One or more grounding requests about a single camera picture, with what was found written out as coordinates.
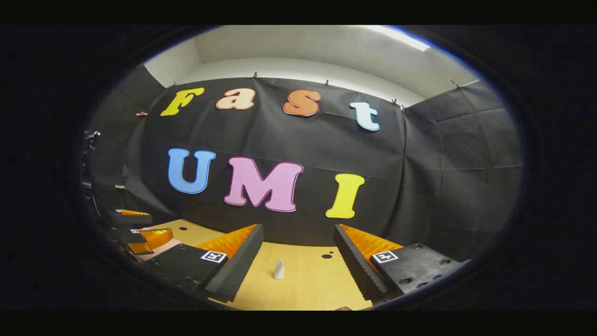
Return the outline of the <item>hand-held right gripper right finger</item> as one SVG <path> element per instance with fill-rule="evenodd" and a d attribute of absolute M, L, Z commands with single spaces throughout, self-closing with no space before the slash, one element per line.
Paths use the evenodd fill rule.
<path fill-rule="evenodd" d="M 422 243 L 401 246 L 343 224 L 335 226 L 334 240 L 361 295 L 372 303 L 418 291 L 468 263 Z"/>

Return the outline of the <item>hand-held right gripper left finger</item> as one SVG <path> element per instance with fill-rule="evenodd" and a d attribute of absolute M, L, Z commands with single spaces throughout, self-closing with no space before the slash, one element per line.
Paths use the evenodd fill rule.
<path fill-rule="evenodd" d="M 188 296 L 234 301 L 263 236 L 262 225 L 254 224 L 198 246 L 179 243 L 140 266 Z"/>

